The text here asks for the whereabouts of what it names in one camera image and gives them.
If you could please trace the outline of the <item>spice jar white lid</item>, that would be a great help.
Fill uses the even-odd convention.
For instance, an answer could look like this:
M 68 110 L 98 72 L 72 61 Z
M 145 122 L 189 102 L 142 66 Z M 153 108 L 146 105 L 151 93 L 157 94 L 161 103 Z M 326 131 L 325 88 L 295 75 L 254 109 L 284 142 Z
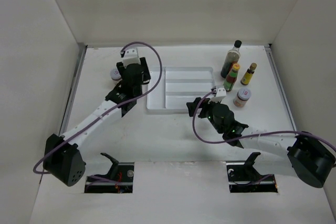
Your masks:
M 233 103 L 238 108 L 243 108 L 251 97 L 251 91 L 248 88 L 241 88 L 238 90 Z
M 119 81 L 122 79 L 119 71 L 117 68 L 113 68 L 111 71 L 110 71 L 110 77 L 113 81 Z

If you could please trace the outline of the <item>red chili sauce bottle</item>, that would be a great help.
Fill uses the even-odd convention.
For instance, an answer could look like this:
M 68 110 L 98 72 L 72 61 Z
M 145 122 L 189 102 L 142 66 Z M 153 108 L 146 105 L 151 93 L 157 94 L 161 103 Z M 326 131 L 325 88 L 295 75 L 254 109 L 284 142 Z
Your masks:
M 224 83 L 223 83 L 224 89 L 227 92 L 232 91 L 233 86 L 234 86 L 234 84 L 237 80 L 237 77 L 238 77 L 239 69 L 240 69 L 240 64 L 235 63 L 235 64 L 232 65 L 232 68 L 230 69 L 229 73 L 227 74 L 227 76 L 224 80 Z

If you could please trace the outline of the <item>small yellow label bottle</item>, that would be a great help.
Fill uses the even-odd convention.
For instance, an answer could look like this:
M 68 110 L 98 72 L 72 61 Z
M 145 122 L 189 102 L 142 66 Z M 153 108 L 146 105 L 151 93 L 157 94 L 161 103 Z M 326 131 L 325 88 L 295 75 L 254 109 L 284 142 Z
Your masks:
M 246 86 L 250 83 L 253 77 L 253 74 L 255 73 L 256 68 L 257 68 L 257 64 L 253 62 L 250 65 L 250 67 L 247 69 L 247 71 L 245 72 L 244 76 L 242 77 L 240 81 L 242 85 Z

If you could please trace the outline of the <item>tall dark sauce bottle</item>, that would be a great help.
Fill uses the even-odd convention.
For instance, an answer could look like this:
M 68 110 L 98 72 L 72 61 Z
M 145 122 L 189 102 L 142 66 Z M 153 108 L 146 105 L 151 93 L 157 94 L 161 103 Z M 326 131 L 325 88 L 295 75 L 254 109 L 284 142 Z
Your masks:
M 220 72 L 220 75 L 222 78 L 225 79 L 229 71 L 231 70 L 233 64 L 238 63 L 240 59 L 239 50 L 240 50 L 241 45 L 242 45 L 242 41 L 236 40 L 233 48 L 227 52 L 227 55 L 224 60 L 224 64 Z

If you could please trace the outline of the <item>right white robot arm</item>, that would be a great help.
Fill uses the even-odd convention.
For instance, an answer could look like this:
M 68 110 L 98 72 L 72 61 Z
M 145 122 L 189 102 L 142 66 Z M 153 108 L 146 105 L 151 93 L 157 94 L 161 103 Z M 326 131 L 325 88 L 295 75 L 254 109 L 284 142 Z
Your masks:
M 222 136 L 218 144 L 255 150 L 256 155 L 265 152 L 287 159 L 281 164 L 246 164 L 243 172 L 248 179 L 257 179 L 263 170 L 270 174 L 271 167 L 276 166 L 286 175 L 296 176 L 309 186 L 321 188 L 335 168 L 335 147 L 309 132 L 258 130 L 238 122 L 233 111 L 214 98 L 198 97 L 186 106 L 191 118 L 208 119 Z

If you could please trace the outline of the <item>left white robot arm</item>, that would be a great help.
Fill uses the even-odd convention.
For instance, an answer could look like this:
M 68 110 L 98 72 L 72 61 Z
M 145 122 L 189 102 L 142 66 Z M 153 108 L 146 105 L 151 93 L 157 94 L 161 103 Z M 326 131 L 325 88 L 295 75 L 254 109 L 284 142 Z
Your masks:
M 66 186 L 75 185 L 86 171 L 80 152 L 84 143 L 96 140 L 107 126 L 123 118 L 143 96 L 142 86 L 151 76 L 146 59 L 117 63 L 122 80 L 106 95 L 104 101 L 86 119 L 61 136 L 52 134 L 46 141 L 43 169 Z

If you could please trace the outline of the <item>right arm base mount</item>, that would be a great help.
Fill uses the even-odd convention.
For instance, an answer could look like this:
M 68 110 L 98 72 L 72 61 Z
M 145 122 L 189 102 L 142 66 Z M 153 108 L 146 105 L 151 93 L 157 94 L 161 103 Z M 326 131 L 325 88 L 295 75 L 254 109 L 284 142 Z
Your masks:
M 227 162 L 228 186 L 231 193 L 277 193 L 274 174 L 260 174 L 255 160 L 260 152 L 252 152 L 245 161 Z

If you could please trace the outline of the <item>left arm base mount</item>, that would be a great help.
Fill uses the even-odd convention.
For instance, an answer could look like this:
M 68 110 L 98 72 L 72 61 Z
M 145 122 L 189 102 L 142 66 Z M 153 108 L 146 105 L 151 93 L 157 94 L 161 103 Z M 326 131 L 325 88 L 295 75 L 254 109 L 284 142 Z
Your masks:
M 90 175 L 86 179 L 85 194 L 131 194 L 133 193 L 134 163 L 120 163 L 107 153 L 111 166 L 104 174 Z

